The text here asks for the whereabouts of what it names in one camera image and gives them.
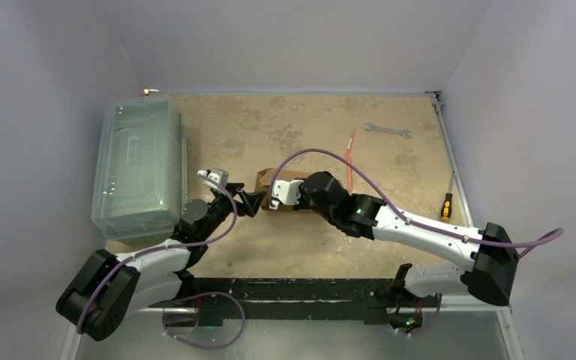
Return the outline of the brown cardboard box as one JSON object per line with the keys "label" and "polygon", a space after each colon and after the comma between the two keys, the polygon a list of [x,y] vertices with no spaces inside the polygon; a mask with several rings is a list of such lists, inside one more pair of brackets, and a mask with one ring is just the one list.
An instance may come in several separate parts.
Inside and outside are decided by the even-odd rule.
{"label": "brown cardboard box", "polygon": [[257,173],[255,191],[265,192],[261,202],[264,211],[299,211],[302,206],[300,186],[309,172],[290,169],[266,168]]}

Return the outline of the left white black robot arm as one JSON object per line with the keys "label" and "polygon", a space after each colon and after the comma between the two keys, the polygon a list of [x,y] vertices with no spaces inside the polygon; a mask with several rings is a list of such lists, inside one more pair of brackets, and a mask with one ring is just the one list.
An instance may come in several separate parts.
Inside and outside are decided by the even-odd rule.
{"label": "left white black robot arm", "polygon": [[173,234],[160,244],[130,253],[95,251],[58,297],[55,310],[95,341],[108,338],[141,308],[191,302],[194,287],[184,271],[199,262],[209,244],[224,238],[240,217],[254,217],[265,191],[248,193],[241,183],[211,189],[213,200],[187,201]]}

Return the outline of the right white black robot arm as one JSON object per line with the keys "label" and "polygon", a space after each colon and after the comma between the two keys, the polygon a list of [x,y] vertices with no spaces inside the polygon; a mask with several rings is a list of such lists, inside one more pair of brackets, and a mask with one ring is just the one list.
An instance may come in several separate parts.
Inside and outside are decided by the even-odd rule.
{"label": "right white black robot arm", "polygon": [[391,285],[392,298],[409,305],[417,298],[467,291],[495,306],[509,304],[518,267],[518,252],[506,230],[449,226],[405,211],[384,199],[349,194],[329,172],[315,172],[296,184],[294,209],[310,209],[349,237],[396,242],[445,260],[432,266],[400,267]]}

